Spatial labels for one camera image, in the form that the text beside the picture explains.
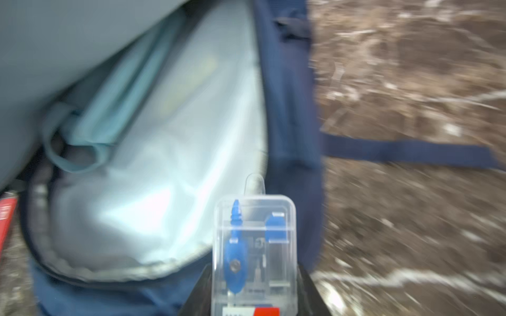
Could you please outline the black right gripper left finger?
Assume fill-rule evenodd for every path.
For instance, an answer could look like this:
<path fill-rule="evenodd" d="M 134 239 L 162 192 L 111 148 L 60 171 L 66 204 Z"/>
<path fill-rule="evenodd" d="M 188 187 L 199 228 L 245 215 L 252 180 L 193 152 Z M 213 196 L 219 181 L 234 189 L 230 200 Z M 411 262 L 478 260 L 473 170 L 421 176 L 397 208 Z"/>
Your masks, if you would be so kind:
<path fill-rule="evenodd" d="M 212 273 L 212 265 L 207 264 L 178 316 L 211 316 Z"/>

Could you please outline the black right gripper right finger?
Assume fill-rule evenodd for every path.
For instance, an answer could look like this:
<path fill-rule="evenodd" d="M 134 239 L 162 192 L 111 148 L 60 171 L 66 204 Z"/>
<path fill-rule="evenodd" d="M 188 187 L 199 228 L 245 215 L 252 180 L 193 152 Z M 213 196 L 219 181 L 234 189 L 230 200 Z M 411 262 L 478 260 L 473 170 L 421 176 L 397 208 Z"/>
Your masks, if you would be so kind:
<path fill-rule="evenodd" d="M 298 316 L 332 316 L 306 269 L 298 264 Z"/>

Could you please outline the navy blue student backpack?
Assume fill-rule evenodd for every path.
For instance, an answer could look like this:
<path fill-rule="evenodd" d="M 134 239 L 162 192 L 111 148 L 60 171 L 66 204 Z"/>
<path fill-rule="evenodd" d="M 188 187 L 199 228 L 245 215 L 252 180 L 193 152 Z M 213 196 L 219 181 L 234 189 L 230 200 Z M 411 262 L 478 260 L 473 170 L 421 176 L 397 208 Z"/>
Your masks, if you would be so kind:
<path fill-rule="evenodd" d="M 50 107 L 176 11 L 187 22 L 109 159 L 55 166 Z M 218 201 L 251 174 L 293 201 L 308 272 L 324 156 L 499 168 L 487 147 L 322 133 L 311 44 L 305 1 L 2 1 L 1 195 L 18 193 L 38 314 L 177 315 L 213 263 Z"/>

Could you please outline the teal pencil pouch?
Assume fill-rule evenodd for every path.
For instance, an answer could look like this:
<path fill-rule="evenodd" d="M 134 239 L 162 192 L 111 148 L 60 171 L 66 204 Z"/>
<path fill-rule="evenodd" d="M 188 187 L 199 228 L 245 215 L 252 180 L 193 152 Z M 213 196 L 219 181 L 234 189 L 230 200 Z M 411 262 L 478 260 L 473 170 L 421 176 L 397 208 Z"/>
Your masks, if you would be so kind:
<path fill-rule="evenodd" d="M 53 104 L 42 123 L 46 156 L 63 171 L 80 173 L 103 165 L 152 88 L 159 71 L 187 22 L 176 11 L 125 49 L 95 68 Z M 60 134 L 66 144 L 93 153 L 87 165 L 60 156 L 51 141 Z"/>

